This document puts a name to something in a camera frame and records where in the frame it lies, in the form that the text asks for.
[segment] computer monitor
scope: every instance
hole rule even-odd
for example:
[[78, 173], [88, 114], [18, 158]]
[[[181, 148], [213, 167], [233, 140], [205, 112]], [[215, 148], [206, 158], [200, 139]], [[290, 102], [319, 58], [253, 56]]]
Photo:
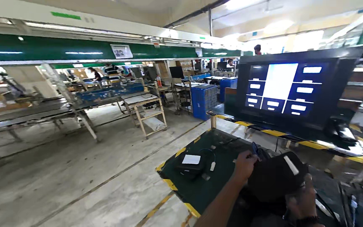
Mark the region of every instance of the computer monitor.
[[181, 66], [169, 67], [172, 78], [184, 78], [183, 68]]
[[129, 68], [135, 75], [135, 78], [142, 78], [141, 69], [138, 67]]
[[157, 70], [155, 67], [144, 66], [144, 75], [147, 80], [156, 80], [158, 76]]
[[242, 57], [240, 116], [323, 129], [363, 47]]
[[226, 62], [226, 61], [218, 62], [217, 70], [226, 70], [227, 64], [228, 64], [228, 62]]

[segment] bottle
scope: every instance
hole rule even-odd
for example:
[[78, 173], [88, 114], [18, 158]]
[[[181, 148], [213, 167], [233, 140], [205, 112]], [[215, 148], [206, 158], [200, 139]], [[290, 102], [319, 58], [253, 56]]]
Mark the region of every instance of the bottle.
[[159, 75], [157, 76], [157, 83], [158, 83], [158, 87], [162, 86], [162, 80], [160, 80]]

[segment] wooden table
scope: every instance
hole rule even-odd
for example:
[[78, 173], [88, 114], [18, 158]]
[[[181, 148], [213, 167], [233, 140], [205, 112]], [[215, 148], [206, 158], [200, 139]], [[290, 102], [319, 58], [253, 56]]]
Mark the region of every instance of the wooden table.
[[[122, 96], [123, 100], [124, 100], [124, 104], [125, 107], [127, 108], [127, 111], [129, 112], [129, 115], [134, 123], [135, 126], [140, 126], [142, 129], [142, 132], [144, 133], [144, 136], [146, 139], [148, 139], [148, 136], [161, 131], [161, 130], [166, 130], [167, 128], [167, 124], [166, 124], [166, 118], [164, 117], [164, 111], [163, 111], [163, 106], [162, 106], [162, 101], [161, 98], [156, 96], [156, 95], [152, 95], [152, 94], [143, 94], [143, 95], [136, 95], [136, 96]], [[145, 110], [144, 113], [140, 112], [141, 110], [141, 106], [143, 106], [144, 104], [147, 103], [151, 103], [151, 102], [155, 102], [158, 101], [160, 104], [160, 110], [156, 111], [156, 110]], [[134, 114], [137, 116], [138, 119], [138, 123], [135, 122], [134, 119]], [[148, 120], [154, 116], [157, 116], [159, 114], [162, 114], [163, 116], [163, 123], [164, 126], [160, 126], [160, 127], [152, 127], [153, 128], [153, 132], [150, 133], [146, 133], [145, 128], [144, 128], [144, 124], [142, 123], [142, 121], [144, 120]]]

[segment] ceiling light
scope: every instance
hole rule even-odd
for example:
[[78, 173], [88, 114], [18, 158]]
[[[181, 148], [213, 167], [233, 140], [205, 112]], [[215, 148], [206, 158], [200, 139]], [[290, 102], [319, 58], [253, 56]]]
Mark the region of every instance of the ceiling light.
[[23, 52], [16, 51], [0, 51], [0, 54], [22, 54]]
[[103, 54], [102, 52], [65, 52], [66, 54]]
[[200, 47], [206, 48], [206, 49], [212, 49], [212, 44], [207, 43], [207, 42], [203, 42], [203, 43], [200, 44]]
[[260, 1], [262, 0], [230, 0], [229, 2], [225, 3], [225, 6], [228, 10], [234, 10], [239, 8], [245, 8]]
[[290, 21], [290, 20], [282, 20], [282, 21], [274, 22], [274, 23], [267, 25], [264, 28], [264, 32], [269, 34], [269, 33], [285, 31], [286, 29], [291, 27], [293, 24], [294, 24], [294, 22]]

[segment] hand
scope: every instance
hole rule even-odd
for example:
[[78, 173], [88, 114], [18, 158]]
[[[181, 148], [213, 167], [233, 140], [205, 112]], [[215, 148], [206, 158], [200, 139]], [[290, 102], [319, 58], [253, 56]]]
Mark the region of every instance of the hand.
[[317, 216], [316, 212], [316, 191], [312, 184], [312, 175], [305, 176], [305, 188], [301, 189], [298, 199], [291, 197], [287, 201], [288, 209], [297, 219]]
[[235, 172], [232, 176], [232, 181], [243, 187], [253, 173], [254, 164], [257, 160], [259, 160], [259, 157], [252, 155], [250, 151], [241, 152], [235, 162]]

